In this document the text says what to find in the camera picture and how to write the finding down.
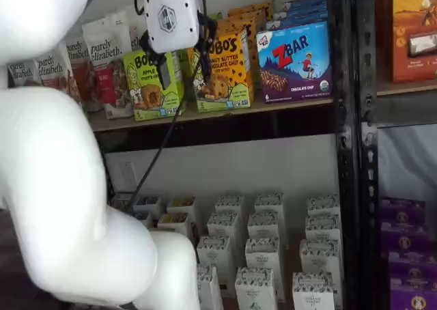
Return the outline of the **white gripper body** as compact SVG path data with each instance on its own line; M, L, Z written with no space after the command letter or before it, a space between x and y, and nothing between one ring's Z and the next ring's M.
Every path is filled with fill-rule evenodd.
M156 53L192 48L199 41L200 0L143 0L150 46Z

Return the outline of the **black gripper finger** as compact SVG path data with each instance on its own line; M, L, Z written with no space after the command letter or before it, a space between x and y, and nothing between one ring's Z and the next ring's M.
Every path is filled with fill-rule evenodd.
M168 60L172 59L171 52L157 53L151 46L150 35L148 30L145 30L139 40L139 46L144 52L141 57L143 65L154 66L158 75L159 82L163 89L166 89L171 84L170 70Z
M199 67L204 81L209 81L212 74L209 52L216 37L218 24L216 20L201 12L197 13L197 17L202 28L196 44L196 50L199 53Z

